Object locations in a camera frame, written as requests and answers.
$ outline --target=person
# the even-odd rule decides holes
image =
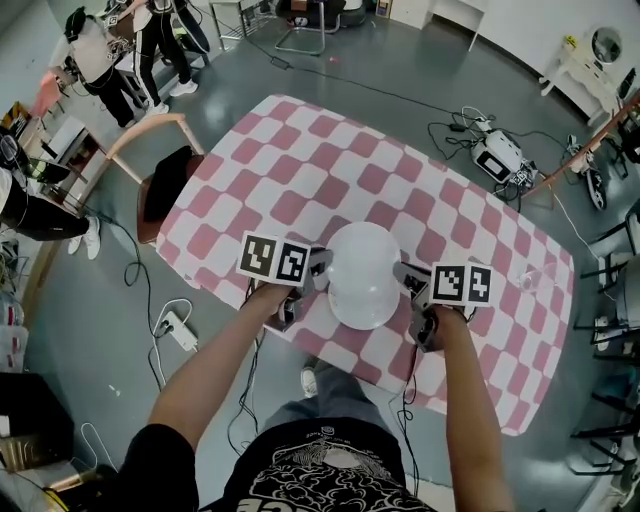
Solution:
[[[119,16],[122,20],[133,12],[133,31],[136,34],[134,69],[142,90],[149,99],[149,114],[165,114],[169,106],[158,95],[152,69],[156,47],[178,71],[178,84],[169,92],[172,97],[191,94],[198,84],[191,79],[191,69],[171,29],[172,0],[133,0]]]
[[[90,260],[100,252],[100,221],[78,218],[60,206],[28,193],[29,159],[11,132],[0,126],[0,222],[39,242],[70,239],[69,254],[84,241]]]
[[[108,58],[111,53],[109,43],[114,40],[102,25],[85,14],[84,7],[80,7],[67,18],[64,35],[51,56],[49,69],[63,82],[71,83],[72,78],[63,67],[67,57],[72,57],[82,74],[86,91],[100,98],[118,126],[129,128],[135,120],[123,91],[130,96],[131,92],[116,71],[116,62]]]
[[[194,511],[195,451],[242,360],[290,288],[253,293],[170,379],[133,439],[104,510]],[[511,512],[498,420],[466,320],[435,307],[447,371],[447,443],[458,512]],[[208,511],[432,511],[405,487],[398,441],[357,380],[326,364],[302,373],[307,398],[267,420]],[[427,432],[414,442],[437,442]]]

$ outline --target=white sneaker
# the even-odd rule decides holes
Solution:
[[[169,105],[166,103],[159,103],[158,105],[154,105],[149,110],[147,110],[147,116],[157,116],[158,114],[166,114],[169,112]]]
[[[100,220],[97,217],[87,217],[89,229],[82,235],[84,243],[87,244],[87,256],[90,260],[95,260],[100,252]]]
[[[316,374],[313,372],[313,368],[303,368],[300,373],[300,383],[302,384],[302,391],[304,391],[305,398],[313,398],[318,394],[318,388],[316,386]]]
[[[78,252],[78,249],[80,249],[80,242],[82,242],[82,235],[69,240],[69,246],[67,247],[69,254],[75,254]]]
[[[193,80],[189,80],[186,84],[178,83],[178,85],[171,89],[171,92],[169,92],[169,94],[174,98],[177,98],[178,96],[182,96],[183,94],[191,94],[192,92],[196,92],[197,89],[198,84]]]

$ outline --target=wooden pole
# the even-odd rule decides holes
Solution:
[[[534,192],[537,192],[543,187],[550,186],[556,179],[558,179],[558,176],[560,176],[563,172],[570,169],[574,163],[576,163],[578,160],[584,157],[584,155],[587,154],[587,151],[589,151],[594,146],[597,146],[598,144],[600,144],[600,142],[602,142],[602,139],[604,139],[609,134],[611,129],[615,127],[618,124],[618,122],[620,122],[624,117],[626,117],[627,114],[638,104],[640,104],[640,90],[633,96],[633,98],[631,98],[629,103],[627,103],[624,107],[622,107],[620,111],[611,118],[611,121],[609,121],[604,126],[604,128],[602,128],[602,130],[600,130],[597,133],[597,135],[593,137],[593,139],[591,139],[589,142],[587,142],[584,145],[584,147],[580,151],[578,151],[572,158],[570,158],[566,163],[560,166],[560,168],[556,170],[553,174],[550,174],[549,176],[547,176],[542,183],[540,183],[539,185],[536,185],[531,190],[527,191],[527,193],[524,194],[522,198],[523,199],[526,198],[527,196],[533,194]]]

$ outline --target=white device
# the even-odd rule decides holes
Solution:
[[[109,16],[104,20],[104,28],[110,29],[111,27],[115,27],[118,24],[117,16]]]
[[[502,130],[491,132],[471,149],[474,163],[498,183],[507,181],[522,167],[522,149]]]
[[[171,327],[173,327],[171,335],[183,349],[189,351],[196,347],[198,344],[198,338],[193,335],[189,328],[184,325],[184,322],[180,320],[173,311],[169,311],[167,313],[167,316],[162,320],[162,323],[164,322],[167,322]]]

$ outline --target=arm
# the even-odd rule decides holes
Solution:
[[[156,400],[149,423],[173,428],[195,450],[251,343],[289,291],[291,288],[278,285],[259,288],[235,318],[171,377]]]
[[[447,445],[458,512],[512,512],[500,425],[469,329],[457,312],[436,307],[447,369]]]
[[[144,5],[146,3],[147,3],[147,0],[133,0],[133,2],[131,2],[131,5],[129,7],[127,7],[124,11],[122,11],[118,15],[118,21],[126,18],[127,16],[129,16],[129,14],[131,14],[133,11],[135,11],[138,7],[140,7],[141,5]]]

